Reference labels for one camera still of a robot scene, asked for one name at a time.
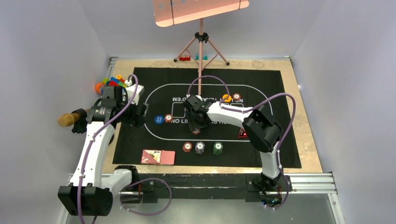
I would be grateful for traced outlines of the blue small blind button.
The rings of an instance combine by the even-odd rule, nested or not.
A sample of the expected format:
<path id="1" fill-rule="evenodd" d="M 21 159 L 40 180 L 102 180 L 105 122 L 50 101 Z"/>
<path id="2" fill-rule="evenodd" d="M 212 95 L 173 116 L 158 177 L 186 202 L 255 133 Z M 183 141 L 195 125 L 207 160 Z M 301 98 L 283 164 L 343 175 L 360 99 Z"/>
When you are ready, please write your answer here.
<path id="1" fill-rule="evenodd" d="M 164 116 L 158 115 L 158 116 L 155 117 L 154 121 L 155 121 L 156 124 L 162 124 L 164 122 Z"/>

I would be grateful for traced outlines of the black red all-in triangle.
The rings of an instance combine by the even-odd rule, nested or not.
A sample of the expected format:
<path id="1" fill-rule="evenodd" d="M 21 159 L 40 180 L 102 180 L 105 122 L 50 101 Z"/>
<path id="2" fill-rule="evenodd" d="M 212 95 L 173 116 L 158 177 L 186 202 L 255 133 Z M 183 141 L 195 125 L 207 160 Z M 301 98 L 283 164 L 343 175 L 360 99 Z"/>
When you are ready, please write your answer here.
<path id="1" fill-rule="evenodd" d="M 243 128 L 241 128 L 239 131 L 239 134 L 238 134 L 238 138 L 242 139 L 242 138 L 247 138 L 247 137 L 248 137 L 247 132 Z"/>

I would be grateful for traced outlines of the single red poker chip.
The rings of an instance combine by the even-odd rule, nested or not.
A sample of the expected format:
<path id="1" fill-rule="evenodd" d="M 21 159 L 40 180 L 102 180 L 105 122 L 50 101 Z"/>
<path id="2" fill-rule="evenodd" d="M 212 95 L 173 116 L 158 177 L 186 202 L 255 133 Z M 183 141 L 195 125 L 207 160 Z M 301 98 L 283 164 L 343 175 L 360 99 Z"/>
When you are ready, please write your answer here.
<path id="1" fill-rule="evenodd" d="M 166 114 L 166 115 L 164 116 L 164 121 L 165 121 L 166 123 L 170 123 L 172 120 L 173 120 L 173 117 L 172 117 L 171 114 Z"/>

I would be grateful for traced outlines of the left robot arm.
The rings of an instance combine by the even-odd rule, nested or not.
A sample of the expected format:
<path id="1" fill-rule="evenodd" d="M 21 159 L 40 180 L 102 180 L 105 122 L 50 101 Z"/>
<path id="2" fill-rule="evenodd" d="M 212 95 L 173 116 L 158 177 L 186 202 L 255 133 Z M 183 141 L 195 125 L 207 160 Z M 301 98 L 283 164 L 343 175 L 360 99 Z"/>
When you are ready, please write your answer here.
<path id="1" fill-rule="evenodd" d="M 114 197 L 124 188 L 133 191 L 139 186 L 134 166 L 118 166 L 105 180 L 102 169 L 107 149 L 118 123 L 142 127 L 148 104 L 139 105 L 144 87 L 134 84 L 105 86 L 102 97 L 83 119 L 86 139 L 75 173 L 66 186 L 60 186 L 58 198 L 72 216 L 107 216 Z"/>

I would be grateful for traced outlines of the blue poker chip stack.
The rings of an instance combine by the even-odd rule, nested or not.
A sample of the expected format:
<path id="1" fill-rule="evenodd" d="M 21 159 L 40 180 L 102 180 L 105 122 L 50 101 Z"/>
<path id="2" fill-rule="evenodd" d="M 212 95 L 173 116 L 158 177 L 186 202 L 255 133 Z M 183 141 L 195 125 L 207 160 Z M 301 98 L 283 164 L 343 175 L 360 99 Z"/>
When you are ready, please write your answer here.
<path id="1" fill-rule="evenodd" d="M 205 144 L 203 142 L 201 142 L 201 141 L 197 142 L 196 145 L 195 145 L 196 154 L 201 155 L 201 154 L 204 153 L 204 151 L 205 151 Z"/>

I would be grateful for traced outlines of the yellow big blind button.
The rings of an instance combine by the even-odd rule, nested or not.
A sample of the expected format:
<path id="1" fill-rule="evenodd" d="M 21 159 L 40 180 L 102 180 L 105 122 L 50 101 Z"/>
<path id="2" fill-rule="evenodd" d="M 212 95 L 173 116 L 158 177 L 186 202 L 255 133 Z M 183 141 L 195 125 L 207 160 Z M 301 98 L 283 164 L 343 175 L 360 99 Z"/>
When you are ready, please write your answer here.
<path id="1" fill-rule="evenodd" d="M 233 99 L 232 96 L 230 96 L 230 95 L 228 95 L 228 94 L 224 94 L 224 95 L 222 96 L 223 102 L 226 102 L 226 103 L 231 102 L 232 99 Z"/>

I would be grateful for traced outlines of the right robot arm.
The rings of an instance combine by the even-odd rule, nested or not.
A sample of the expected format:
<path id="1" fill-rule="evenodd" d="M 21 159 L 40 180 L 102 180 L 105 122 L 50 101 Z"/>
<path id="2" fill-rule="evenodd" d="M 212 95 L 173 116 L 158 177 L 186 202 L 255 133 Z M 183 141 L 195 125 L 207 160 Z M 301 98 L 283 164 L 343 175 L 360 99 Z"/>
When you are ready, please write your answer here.
<path id="1" fill-rule="evenodd" d="M 214 122 L 242 128 L 247 133 L 251 145 L 260 152 L 263 186 L 273 190 L 280 185 L 282 166 L 279 145 L 282 129 L 264 106 L 223 106 L 219 101 L 204 101 L 194 95 L 187 96 L 183 106 L 191 131 L 206 128 Z"/>

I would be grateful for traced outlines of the red poker chip stack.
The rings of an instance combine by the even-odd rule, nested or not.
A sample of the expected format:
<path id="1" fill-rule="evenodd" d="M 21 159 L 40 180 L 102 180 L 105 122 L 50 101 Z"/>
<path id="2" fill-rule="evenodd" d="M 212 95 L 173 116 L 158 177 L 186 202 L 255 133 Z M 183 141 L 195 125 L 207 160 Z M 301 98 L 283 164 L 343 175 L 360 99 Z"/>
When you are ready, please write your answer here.
<path id="1" fill-rule="evenodd" d="M 185 142 L 184 144 L 183 144 L 183 148 L 182 148 L 182 150 L 184 151 L 184 152 L 190 152 L 191 150 L 192 150 L 192 144 L 190 143 L 190 142 Z"/>

